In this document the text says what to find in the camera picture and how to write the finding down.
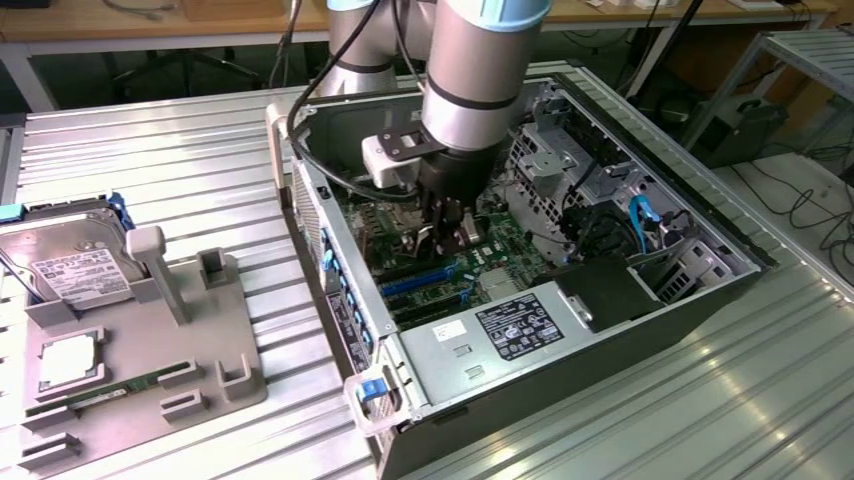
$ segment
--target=metal rack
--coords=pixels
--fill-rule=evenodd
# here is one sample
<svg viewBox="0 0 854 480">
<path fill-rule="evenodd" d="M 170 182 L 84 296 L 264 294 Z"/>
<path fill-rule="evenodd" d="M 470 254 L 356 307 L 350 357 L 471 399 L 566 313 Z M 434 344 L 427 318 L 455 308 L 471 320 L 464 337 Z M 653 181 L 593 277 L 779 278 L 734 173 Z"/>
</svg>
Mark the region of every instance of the metal rack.
<svg viewBox="0 0 854 480">
<path fill-rule="evenodd" d="M 410 478 L 845 478 L 854 472 L 854 289 L 587 71 L 555 64 L 530 71 L 549 72 L 590 92 L 781 266 L 677 347 Z M 66 479 L 176 472 L 375 478 L 270 175 L 264 108 L 298 94 L 294 88 L 36 114 L 25 134 L 9 137 L 17 201 L 115 188 L 138 223 L 168 232 L 170 261 L 207 246 L 238 257 L 270 389 L 262 404 Z M 0 283 L 0 444 L 12 446 L 23 292 Z M 9 466 L 13 452 L 0 449 L 0 477 L 29 479 Z"/>
<path fill-rule="evenodd" d="M 697 143 L 721 105 L 733 95 L 763 52 L 854 102 L 854 34 L 842 29 L 763 32 L 747 47 L 709 106 L 691 122 L 682 137 L 685 148 L 691 149 Z M 755 91 L 767 90 L 775 75 L 771 74 L 766 80 Z"/>
</svg>

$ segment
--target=robotic arm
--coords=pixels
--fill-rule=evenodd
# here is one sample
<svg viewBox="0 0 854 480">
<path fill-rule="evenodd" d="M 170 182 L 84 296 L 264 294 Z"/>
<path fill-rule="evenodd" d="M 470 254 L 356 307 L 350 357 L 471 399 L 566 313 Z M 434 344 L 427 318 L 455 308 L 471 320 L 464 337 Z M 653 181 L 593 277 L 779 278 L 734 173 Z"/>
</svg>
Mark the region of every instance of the robotic arm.
<svg viewBox="0 0 854 480">
<path fill-rule="evenodd" d="M 485 238 L 475 202 L 521 111 L 517 98 L 551 0 L 383 0 L 327 78 L 326 94 L 394 86 L 391 1 L 415 58 L 424 58 L 430 44 L 424 104 L 420 121 L 364 139 L 364 164 L 376 187 L 415 186 L 438 253 L 452 252 Z M 328 2 L 335 52 L 372 2 Z"/>
</svg>

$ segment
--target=cable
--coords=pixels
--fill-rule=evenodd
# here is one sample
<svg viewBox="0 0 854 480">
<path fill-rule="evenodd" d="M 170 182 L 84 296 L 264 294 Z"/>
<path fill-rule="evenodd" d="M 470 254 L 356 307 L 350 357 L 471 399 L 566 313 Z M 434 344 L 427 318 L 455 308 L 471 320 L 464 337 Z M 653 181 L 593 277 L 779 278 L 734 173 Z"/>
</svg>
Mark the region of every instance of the cable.
<svg viewBox="0 0 854 480">
<path fill-rule="evenodd" d="M 791 22 L 795 22 L 798 20 L 798 13 L 795 12 L 795 9 L 791 8 L 791 5 L 787 3 L 781 3 L 781 5 L 786 7 L 786 10 L 789 10 L 789 13 L 791 14 Z"/>
<path fill-rule="evenodd" d="M 44 297 L 41 297 L 41 294 L 37 292 L 35 287 L 29 285 L 29 283 L 17 274 L 17 272 L 12 268 L 12 262 L 7 260 L 5 253 L 3 251 L 0 251 L 0 266 L 3 266 L 3 268 L 5 269 L 7 273 L 12 276 L 12 278 L 17 280 L 17 283 L 21 284 L 21 286 L 24 287 L 24 290 L 27 290 L 29 295 L 32 295 L 36 303 L 44 303 Z"/>
<path fill-rule="evenodd" d="M 803 7 L 803 10 L 806 10 L 806 15 L 807 15 L 806 23 L 811 23 L 813 22 L 813 10 L 810 9 L 810 6 L 806 4 L 806 2 L 803 0 L 801 0 L 798 3 Z"/>
<path fill-rule="evenodd" d="M 625 31 L 625 32 L 623 32 L 623 33 L 622 33 L 617 38 L 614 38 L 611 41 L 605 42 L 605 43 L 603 43 L 603 44 L 601 44 L 601 45 L 586 45 L 586 44 L 583 44 L 582 42 L 579 42 L 578 40 L 575 40 L 575 39 L 570 36 L 570 34 L 571 34 L 571 33 L 574 33 L 574 32 L 561 32 L 561 34 L 563 35 L 563 37 L 565 37 L 570 42 L 573 42 L 573 43 L 574 43 L 575 45 L 578 45 L 579 47 L 582 47 L 582 48 L 589 48 L 589 49 L 591 49 L 591 50 L 598 50 L 598 49 L 601 49 L 601 48 L 611 47 L 611 46 L 617 45 L 618 43 L 622 43 L 622 42 L 623 42 L 623 39 L 629 36 L 629 30 L 626 30 L 626 31 Z"/>
<path fill-rule="evenodd" d="M 598 219 L 607 218 L 621 227 L 621 234 L 623 238 L 629 240 L 635 249 L 641 251 L 641 243 L 638 242 L 638 236 L 631 228 L 631 226 L 626 223 L 626 221 L 619 218 L 614 213 L 607 211 L 595 211 L 590 218 L 587 219 L 587 225 L 585 226 L 582 233 L 578 236 L 578 241 L 575 242 L 575 253 L 579 253 L 585 250 L 585 244 L 587 243 L 590 232 L 594 226 L 594 223 Z"/>
<path fill-rule="evenodd" d="M 529 233 L 530 233 L 531 235 L 534 235 L 535 237 L 539 237 L 539 238 L 542 238 L 542 239 L 545 239 L 545 240 L 549 240 L 550 242 L 559 243 L 561 245 L 566 245 L 567 243 L 570 243 L 570 242 L 567 242 L 566 240 L 558 240 L 557 238 L 551 238 L 551 237 L 550 237 L 549 235 L 546 235 L 545 233 L 535 232 L 534 230 L 529 230 Z"/>
<path fill-rule="evenodd" d="M 400 15 L 398 13 L 398 0 L 391 0 L 391 18 L 395 24 L 395 37 L 398 37 L 398 48 L 400 49 L 400 56 L 403 57 L 406 67 L 410 69 L 410 73 L 415 78 L 415 85 L 418 85 L 418 89 L 422 91 L 422 93 L 424 93 L 424 82 L 422 81 L 422 77 L 418 74 L 418 70 L 415 70 L 412 57 L 410 57 L 410 49 L 406 47 L 406 40 L 403 39 L 403 28 L 400 28 Z"/>
<path fill-rule="evenodd" d="M 284 62 L 284 75 L 282 78 L 282 86 L 284 87 L 288 81 L 288 57 L 291 55 L 290 49 L 294 44 L 294 30 L 296 28 L 296 17 L 299 16 L 299 12 L 303 8 L 303 0 L 292 0 L 291 1 L 291 16 L 288 18 L 288 27 L 282 34 L 282 38 L 279 39 L 279 47 L 276 48 L 276 63 L 274 63 L 272 70 L 270 72 L 270 77 L 267 78 L 267 87 L 274 88 L 274 82 L 276 81 L 276 73 L 279 72 L 279 67 Z"/>
<path fill-rule="evenodd" d="M 631 201 L 629 202 L 629 218 L 631 219 L 631 227 L 633 230 L 635 231 L 635 234 L 638 235 L 638 240 L 641 241 L 641 253 L 643 253 L 645 255 L 647 254 L 647 249 L 646 249 L 646 234 L 643 231 L 643 220 L 641 220 L 641 217 L 638 215 L 638 210 L 642 208 L 642 195 L 635 195 L 634 197 L 631 197 Z"/>
<path fill-rule="evenodd" d="M 590 178 L 590 175 L 593 175 L 593 171 L 597 169 L 597 165 L 598 165 L 597 161 L 593 160 L 590 162 L 590 165 L 587 166 L 587 170 L 585 170 L 585 173 L 582 173 L 581 178 L 566 191 L 566 195 L 563 195 L 563 201 L 561 202 L 561 210 L 566 210 L 566 201 L 570 199 L 570 196 L 573 196 L 573 194 L 578 191 L 581 186 L 585 184 L 585 182 Z"/>
<path fill-rule="evenodd" d="M 102 0 L 102 2 L 108 8 L 112 8 L 119 12 L 139 15 L 152 21 L 163 20 L 163 16 L 158 15 L 155 12 L 168 12 L 170 10 L 175 10 L 174 3 L 166 3 L 159 7 L 128 7 L 126 5 L 119 5 L 114 0 Z"/>
<path fill-rule="evenodd" d="M 653 11 L 650 12 L 650 16 L 646 19 L 646 25 L 643 26 L 643 31 L 649 31 L 650 30 L 650 25 L 653 25 L 653 19 L 655 18 L 655 12 L 658 11 L 658 5 L 661 4 L 661 1 L 662 0 L 655 0 L 655 5 L 653 6 Z M 646 62 L 646 59 L 650 56 L 650 52 L 653 51 L 653 44 L 654 43 L 655 42 L 653 40 L 653 36 L 650 35 L 650 38 L 647 40 L 646 50 L 643 52 L 643 56 L 641 57 L 641 63 L 638 63 L 638 68 L 637 68 L 635 72 L 631 74 L 631 76 L 629 77 L 629 80 L 626 80 L 626 83 L 623 83 L 623 85 L 621 85 L 617 88 L 617 92 L 618 93 L 629 85 L 631 85 L 631 82 L 634 82 L 635 78 L 638 77 L 638 73 L 641 72 L 641 67 L 643 66 L 643 63 Z M 626 70 L 627 66 L 629 66 L 629 55 L 626 55 L 626 61 L 623 62 L 623 67 L 621 68 L 619 74 L 617 76 L 617 83 L 619 83 L 621 78 L 623 77 L 623 71 Z"/>
<path fill-rule="evenodd" d="M 371 20 L 371 17 L 374 16 L 374 12 L 376 12 L 376 9 L 382 1 L 383 0 L 374 0 L 374 2 L 368 7 L 367 12 L 364 13 L 364 16 L 362 17 L 362 20 L 359 20 L 359 24 L 356 25 L 356 28 L 350 34 L 350 37 L 347 37 L 347 40 L 344 41 L 340 49 L 330 57 L 328 62 L 326 63 L 326 65 L 323 66 L 323 69 L 320 70 L 320 73 L 308 84 L 308 87 L 306 87 L 306 90 L 303 90 L 303 93 L 300 93 L 299 97 L 296 97 L 296 100 L 291 105 L 291 111 L 288 113 L 288 118 L 286 121 L 286 130 L 288 134 L 288 141 L 291 142 L 291 147 L 294 148 L 295 153 L 311 166 L 314 166 L 320 171 L 320 173 L 323 173 L 323 175 L 326 175 L 326 177 L 332 182 L 335 182 L 338 185 L 340 185 L 342 187 L 352 191 L 355 194 L 362 195 L 363 197 L 367 197 L 372 200 L 376 200 L 380 202 L 384 202 L 384 201 L 403 202 L 403 201 L 412 200 L 416 196 L 416 193 L 414 192 L 404 195 L 384 193 L 378 190 L 360 187 L 359 185 L 355 185 L 354 183 L 351 183 L 347 179 L 340 177 L 339 174 L 335 173 L 326 165 L 323 165 L 318 161 L 318 159 L 314 158 L 314 156 L 311 155 L 311 152 L 303 146 L 303 142 L 300 142 L 299 137 L 304 132 L 306 128 L 303 127 L 299 132 L 296 131 L 296 115 L 299 114 L 299 110 L 303 107 L 306 100 L 308 100 L 308 97 L 320 86 L 320 83 L 323 83 L 323 79 L 332 71 L 335 64 L 340 61 L 342 57 L 347 53 L 347 50 L 350 49 L 351 45 L 356 41 L 356 38 L 359 37 L 359 34 L 364 30 L 364 27 L 368 24 L 368 21 Z"/>
<path fill-rule="evenodd" d="M 765 200 L 765 198 L 759 195 L 759 192 L 757 192 L 757 190 L 754 189 L 753 185 L 750 185 L 750 183 L 745 179 L 743 175 L 741 174 L 741 172 L 738 171 L 735 166 L 730 166 L 730 169 L 733 170 L 733 172 L 735 173 L 735 175 L 738 176 L 741 181 L 745 183 L 745 185 L 747 186 L 747 189 L 754 194 L 754 196 L 757 197 L 757 199 L 759 200 L 759 202 L 762 203 L 765 208 L 767 208 L 769 211 L 771 213 L 777 214 L 777 215 L 786 215 L 787 216 L 787 220 L 789 220 L 789 224 L 791 225 L 791 227 L 794 229 L 805 230 L 805 229 L 817 227 L 818 225 L 823 225 L 825 223 L 829 223 L 829 222 L 833 222 L 833 221 L 837 222 L 834 224 L 833 228 L 830 229 L 830 231 L 827 232 L 827 234 L 825 235 L 825 237 L 822 238 L 822 241 L 819 243 L 819 250 L 827 252 L 827 259 L 830 261 L 830 266 L 831 266 L 834 272 L 837 273 L 837 275 L 839 275 L 839 277 L 842 279 L 845 279 L 846 282 L 849 282 L 850 284 L 854 284 L 851 282 L 851 280 L 845 276 L 842 271 L 839 270 L 839 267 L 837 265 L 835 258 L 834 258 L 834 249 L 841 246 L 842 247 L 842 256 L 843 256 L 843 258 L 845 258 L 846 262 L 849 263 L 849 265 L 854 266 L 854 261 L 851 260 L 851 258 L 847 255 L 847 246 L 854 244 L 854 229 L 853 229 L 853 224 L 851 224 L 851 218 L 854 217 L 854 208 L 851 210 L 849 210 L 847 212 L 834 214 L 823 205 L 821 205 L 819 203 L 817 203 L 811 199 L 813 195 L 815 194 L 815 191 L 813 189 L 807 189 L 807 190 L 802 191 L 790 182 L 787 182 L 786 180 L 783 180 L 783 179 L 775 177 L 774 175 L 769 174 L 753 162 L 747 162 L 747 163 L 757 169 L 757 171 L 759 171 L 759 173 L 762 175 L 767 176 L 769 178 L 771 178 L 777 182 L 779 182 L 783 185 L 786 185 L 795 192 L 798 192 L 798 197 L 797 197 L 791 207 L 787 210 L 779 210 L 779 209 L 773 208 L 769 205 L 769 203 Z M 849 199 L 850 199 L 851 193 L 850 193 L 849 186 L 845 185 L 845 188 L 846 188 L 846 191 L 849 191 Z M 815 221 L 815 222 L 813 222 L 813 223 L 809 223 L 806 225 L 798 225 L 795 223 L 795 221 L 794 221 L 794 214 L 798 211 L 798 209 L 801 209 L 807 203 L 811 203 L 813 205 L 815 205 L 830 216 L 823 218 L 823 219 L 821 219 L 821 220 L 818 220 L 818 221 Z M 845 240 L 830 241 L 830 237 L 837 232 L 839 227 L 842 227 L 843 225 L 847 225 L 847 228 L 849 228 L 849 232 L 847 232 L 849 236 L 847 236 L 847 238 Z"/>
<path fill-rule="evenodd" d="M 599 34 L 599 32 L 601 32 L 601 31 L 602 31 L 602 30 L 597 29 L 597 30 L 594 30 L 594 31 L 590 33 L 590 35 L 582 35 L 582 34 L 581 34 L 581 33 L 578 33 L 578 32 L 562 32 L 562 33 L 563 33 L 565 35 L 566 35 L 567 33 L 571 33 L 571 34 L 573 34 L 573 35 L 575 35 L 577 37 L 582 37 L 582 38 L 593 38 L 593 37 L 595 37 L 595 36 Z"/>
</svg>

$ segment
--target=black cable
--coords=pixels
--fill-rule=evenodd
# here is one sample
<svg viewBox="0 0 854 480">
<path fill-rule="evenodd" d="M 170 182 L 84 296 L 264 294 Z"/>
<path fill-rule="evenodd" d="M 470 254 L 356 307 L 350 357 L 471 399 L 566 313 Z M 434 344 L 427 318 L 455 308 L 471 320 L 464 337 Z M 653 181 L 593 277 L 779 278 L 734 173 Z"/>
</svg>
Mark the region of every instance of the black cable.
<svg viewBox="0 0 854 480">
<path fill-rule="evenodd" d="M 653 25 L 653 19 L 655 18 L 655 12 L 658 11 L 659 3 L 661 3 L 661 0 L 655 0 L 655 5 L 653 6 L 653 11 L 650 12 L 650 16 L 646 19 L 646 25 L 643 25 L 643 31 L 647 32 L 647 33 L 650 31 L 650 26 Z M 646 49 L 643 51 L 643 56 L 641 57 L 641 63 L 638 63 L 638 69 L 643 65 L 643 62 L 646 61 L 646 59 L 647 59 L 647 57 L 650 55 L 650 51 L 653 50 L 653 44 L 654 43 L 655 43 L 655 41 L 653 40 L 653 35 L 650 34 L 650 38 L 647 39 L 647 46 L 646 46 Z M 623 72 L 629 68 L 630 57 L 631 57 L 631 49 L 629 50 L 629 53 L 626 54 L 626 60 L 623 61 L 623 66 L 621 67 L 619 73 L 617 74 L 617 82 L 614 82 L 614 87 L 615 87 L 618 92 L 623 88 L 623 85 L 621 84 L 621 81 L 623 79 Z M 626 83 L 631 84 L 633 80 L 634 80 L 634 75 L 630 77 L 630 79 L 629 79 L 629 81 Z"/>
<path fill-rule="evenodd" d="M 691 0 L 691 4 L 689 5 L 689 8 L 685 10 L 685 13 L 682 14 L 682 17 L 679 18 L 679 21 L 677 22 L 677 26 L 673 29 L 673 33 L 670 35 L 670 38 L 667 39 L 667 42 L 665 43 L 665 47 L 662 48 L 662 52 L 661 54 L 655 57 L 655 61 L 653 62 L 653 66 L 650 67 L 650 73 L 645 79 L 645 81 L 641 83 L 641 87 L 638 88 L 638 92 L 635 93 L 635 98 L 634 98 L 634 103 L 639 104 L 641 103 L 641 99 L 643 98 L 647 89 L 650 88 L 650 82 L 649 79 L 653 78 L 655 76 L 655 72 L 658 71 L 658 69 L 661 68 L 662 65 L 665 65 L 665 62 L 667 62 L 667 59 L 670 58 L 670 53 L 673 52 L 677 44 L 679 43 L 679 41 L 682 40 L 682 35 L 685 34 L 685 30 L 689 26 L 689 24 L 691 23 L 691 21 L 694 20 L 694 15 L 697 15 L 697 12 L 699 11 L 699 7 L 703 4 L 703 0 Z"/>
<path fill-rule="evenodd" d="M 750 80 L 745 80 L 742 83 L 739 83 L 738 85 L 735 85 L 735 88 L 742 88 L 742 87 L 747 87 L 750 85 L 753 85 L 754 83 L 765 80 L 765 77 L 767 77 L 769 75 L 771 75 L 773 73 L 777 73 L 777 70 L 779 69 L 778 67 L 771 68 L 771 70 L 766 70 L 763 73 L 761 73 L 757 77 L 751 78 Z M 703 90 L 702 93 L 714 93 L 714 90 Z"/>
<path fill-rule="evenodd" d="M 412 64 L 412 57 L 410 57 L 410 49 L 406 47 L 406 40 L 403 38 L 403 28 L 400 27 L 400 15 L 398 13 L 398 0 L 391 0 L 391 18 L 395 24 L 395 37 L 398 37 L 398 48 L 400 49 L 400 56 L 403 57 L 403 61 L 406 62 L 406 67 L 410 69 L 410 73 L 415 78 L 415 84 L 418 85 L 418 89 L 424 92 L 424 82 L 422 81 L 422 77 L 418 74 L 418 70 L 415 70 L 415 65 Z"/>
<path fill-rule="evenodd" d="M 175 10 L 174 3 L 166 3 L 159 7 L 130 7 L 127 5 L 119 5 L 114 0 L 102 0 L 102 3 L 119 12 L 139 15 L 140 17 L 146 17 L 152 21 L 163 20 L 163 16 L 158 15 L 155 12 L 167 12 L 170 10 Z"/>
<path fill-rule="evenodd" d="M 623 220 L 611 212 L 605 212 L 602 216 L 611 219 L 611 221 L 614 221 L 614 223 L 621 226 L 626 238 L 631 241 L 631 244 L 635 246 L 638 251 L 641 251 L 641 239 L 638 238 L 638 232 L 635 232 L 635 229 L 631 228 L 631 225 L 629 225 L 626 220 Z"/>
<path fill-rule="evenodd" d="M 597 36 L 597 34 L 598 34 L 601 31 L 602 31 L 602 30 L 597 29 L 597 30 L 594 30 L 594 31 L 593 31 L 593 33 L 591 33 L 590 35 L 582 35 L 582 34 L 581 34 L 581 33 L 578 33 L 578 32 L 562 32 L 562 33 L 565 33 L 565 34 L 566 34 L 566 33 L 571 33 L 573 35 L 575 35 L 575 36 L 578 36 L 578 37 L 582 37 L 582 38 L 593 38 L 593 37 L 595 37 L 595 36 Z"/>
<path fill-rule="evenodd" d="M 789 220 L 789 224 L 791 225 L 791 227 L 794 229 L 803 230 L 803 229 L 809 229 L 809 228 L 817 227 L 818 225 L 822 225 L 825 223 L 833 222 L 834 220 L 837 221 L 837 223 L 834 224 L 833 228 L 830 229 L 830 231 L 827 232 L 827 234 L 822 238 L 822 241 L 819 243 L 819 250 L 827 252 L 827 259 L 830 261 L 830 266 L 831 266 L 834 272 L 837 273 L 837 275 L 839 275 L 839 277 L 846 282 L 849 282 L 850 284 L 854 285 L 854 283 L 850 281 L 850 279 L 845 276 L 845 274 L 839 270 L 839 267 L 838 267 L 835 259 L 834 259 L 834 249 L 837 247 L 842 246 L 842 256 L 843 256 L 846 262 L 849 263 L 849 265 L 854 266 L 854 261 L 851 260 L 851 258 L 847 255 L 847 246 L 854 243 L 854 231 L 851 230 L 851 218 L 854 217 L 854 209 L 849 210 L 847 212 L 843 212 L 843 213 L 839 213 L 839 214 L 834 214 L 825 206 L 822 206 L 819 203 L 817 203 L 814 200 L 811 200 L 811 197 L 815 194 L 815 191 L 813 189 L 807 189 L 807 190 L 802 191 L 790 182 L 787 182 L 786 180 L 783 180 L 783 179 L 775 177 L 774 175 L 769 174 L 753 162 L 747 162 L 747 163 L 759 171 L 759 173 L 762 173 L 769 178 L 771 178 L 777 182 L 782 183 L 790 189 L 793 189 L 795 192 L 798 192 L 798 198 L 795 199 L 795 202 L 793 203 L 791 207 L 787 210 L 779 210 L 779 209 L 773 208 L 769 205 L 769 203 L 765 200 L 765 198 L 759 195 L 757 190 L 753 188 L 753 185 L 750 185 L 750 183 L 747 182 L 747 180 L 742 176 L 742 174 L 738 171 L 738 169 L 734 166 L 730 166 L 730 169 L 733 170 L 733 172 L 735 173 L 735 175 L 738 176 L 741 181 L 745 183 L 745 185 L 747 186 L 747 189 L 754 194 L 754 196 L 757 197 L 757 199 L 759 200 L 759 202 L 762 203 L 765 208 L 767 208 L 769 211 L 771 213 L 777 214 L 777 215 L 786 215 L 787 216 L 787 220 Z M 821 208 L 830 216 L 823 218 L 822 220 L 818 220 L 818 221 L 815 221 L 813 223 L 809 223 L 806 225 L 798 225 L 795 223 L 795 221 L 794 221 L 794 214 L 798 211 L 798 209 L 801 209 L 807 203 L 811 203 L 818 208 Z M 847 225 L 847 227 L 849 227 L 849 232 L 847 232 L 849 236 L 847 236 L 847 238 L 845 240 L 830 241 L 830 237 L 837 232 L 839 227 L 842 227 L 843 225 Z"/>
<path fill-rule="evenodd" d="M 320 73 L 308 84 L 308 87 L 306 87 L 306 90 L 303 90 L 303 93 L 300 93 L 299 97 L 296 97 L 296 100 L 291 105 L 291 111 L 288 113 L 288 118 L 286 121 L 286 130 L 288 134 L 288 141 L 291 142 L 291 147 L 294 148 L 294 152 L 296 153 L 296 155 L 311 166 L 314 166 L 332 182 L 335 182 L 342 187 L 352 191 L 355 194 L 362 195 L 363 197 L 367 197 L 372 200 L 376 200 L 380 202 L 402 202 L 402 201 L 412 200 L 416 194 L 410 193 L 406 195 L 398 195 L 398 194 L 384 193 L 378 190 L 360 187 L 359 185 L 355 185 L 354 183 L 351 183 L 350 180 L 340 177 L 336 172 L 334 172 L 326 165 L 323 165 L 318 161 L 318 159 L 314 158 L 311 152 L 303 146 L 303 142 L 300 142 L 299 137 L 304 133 L 306 128 L 303 127 L 299 132 L 296 131 L 296 116 L 299 114 L 299 110 L 303 107 L 306 100 L 308 100 L 308 97 L 320 86 L 320 83 L 323 83 L 323 79 L 330 74 L 330 71 L 332 71 L 335 64 L 340 61 L 342 57 L 347 53 L 347 50 L 350 49 L 354 42 L 356 41 L 356 38 L 359 37 L 359 34 L 364 30 L 364 27 L 368 24 L 368 21 L 371 20 L 371 17 L 374 16 L 374 12 L 376 12 L 376 9 L 382 1 L 383 0 L 374 0 L 374 2 L 368 7 L 367 12 L 364 13 L 364 16 L 362 17 L 362 20 L 359 20 L 359 24 L 356 25 L 356 28 L 350 34 L 350 37 L 347 37 L 347 40 L 344 41 L 340 49 L 330 57 L 328 62 L 323 66 L 323 70 L 320 70 Z"/>
<path fill-rule="evenodd" d="M 276 73 L 279 72 L 279 67 L 282 67 L 282 63 L 287 62 L 284 59 L 284 52 L 287 52 L 294 45 L 294 30 L 296 28 L 296 17 L 299 17 L 299 12 L 303 8 L 303 0 L 294 0 L 291 9 L 291 16 L 288 19 L 288 27 L 282 34 L 282 38 L 279 39 L 279 47 L 276 48 L 276 63 L 272 66 L 272 71 L 270 72 L 270 77 L 267 79 L 267 87 L 275 88 L 274 82 L 276 81 Z M 288 81 L 287 77 L 288 66 L 287 63 L 284 65 L 284 76 L 282 78 L 282 86 L 286 86 Z"/>
<path fill-rule="evenodd" d="M 803 0 L 801 0 L 798 2 L 801 4 L 801 6 L 803 7 L 803 9 L 806 10 L 806 22 L 811 23 L 813 22 L 813 10 L 810 9 L 810 6 L 806 4 L 806 2 Z"/>
<path fill-rule="evenodd" d="M 12 276 L 12 278 L 17 280 L 17 283 L 21 284 L 21 286 L 24 287 L 24 290 L 27 290 L 29 295 L 33 297 L 35 303 L 44 303 L 44 297 L 41 296 L 36 288 L 32 285 L 29 285 L 27 280 L 24 280 L 21 276 L 17 274 L 17 272 L 12 268 L 12 262 L 7 260 L 5 254 L 3 252 L 0 252 L 0 266 L 5 269 L 5 271 Z"/>
<path fill-rule="evenodd" d="M 791 22 L 795 22 L 798 20 L 798 12 L 795 12 L 795 9 L 787 3 L 781 3 L 781 5 L 786 7 L 789 13 L 791 14 Z"/>
<path fill-rule="evenodd" d="M 567 242 L 566 240 L 558 240 L 557 238 L 551 238 L 551 237 L 550 237 L 549 235 L 546 235 L 545 233 L 535 232 L 534 230 L 529 230 L 529 233 L 530 233 L 531 235 L 534 235 L 535 237 L 539 237 L 539 238 L 542 238 L 542 239 L 545 239 L 545 240 L 549 240 L 550 242 L 559 243 L 561 245 L 566 245 L 567 243 L 570 243 L 570 242 Z"/>
<path fill-rule="evenodd" d="M 574 32 L 561 32 L 561 34 L 563 35 L 563 37 L 573 42 L 575 45 L 578 45 L 582 48 L 589 48 L 590 50 L 598 50 L 601 48 L 607 48 L 611 47 L 614 45 L 617 45 L 618 43 L 623 42 L 623 39 L 629 36 L 629 30 L 626 30 L 617 38 L 614 38 L 611 41 L 605 42 L 601 45 L 587 45 L 582 42 L 579 42 L 578 40 L 575 40 L 570 34 Z"/>
<path fill-rule="evenodd" d="M 562 211 L 566 210 L 566 202 L 570 199 L 570 196 L 573 196 L 573 194 L 578 191 L 581 186 L 585 184 L 585 182 L 590 178 L 590 175 L 593 175 L 593 171 L 595 169 L 597 169 L 597 161 L 591 160 L 590 165 L 587 166 L 587 170 L 585 170 L 585 173 L 582 173 L 581 178 L 578 179 L 575 184 L 567 189 L 566 195 L 563 195 L 563 201 L 561 202 Z"/>
</svg>

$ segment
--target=sticker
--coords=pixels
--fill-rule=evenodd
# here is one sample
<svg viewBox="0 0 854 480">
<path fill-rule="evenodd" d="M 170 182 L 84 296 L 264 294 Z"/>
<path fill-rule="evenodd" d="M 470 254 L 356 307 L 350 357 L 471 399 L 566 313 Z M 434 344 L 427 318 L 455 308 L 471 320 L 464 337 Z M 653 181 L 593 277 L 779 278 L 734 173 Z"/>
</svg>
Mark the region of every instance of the sticker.
<svg viewBox="0 0 854 480">
<path fill-rule="evenodd" d="M 436 336 L 436 340 L 444 342 L 446 340 L 466 334 L 466 325 L 463 325 L 462 320 L 454 320 L 444 325 L 432 327 L 432 334 Z"/>
<path fill-rule="evenodd" d="M 477 313 L 505 360 L 514 360 L 563 338 L 563 333 L 533 293 Z"/>
<path fill-rule="evenodd" d="M 110 250 L 92 250 L 32 262 L 32 268 L 56 295 L 71 303 L 130 290 L 128 281 Z"/>
<path fill-rule="evenodd" d="M 338 331 L 342 335 L 344 348 L 350 352 L 350 363 L 356 372 L 364 371 L 371 366 L 371 353 L 367 351 L 362 343 L 362 335 L 359 335 L 359 326 L 350 319 L 347 302 L 339 293 L 327 295 L 327 302 L 335 317 Z"/>
</svg>

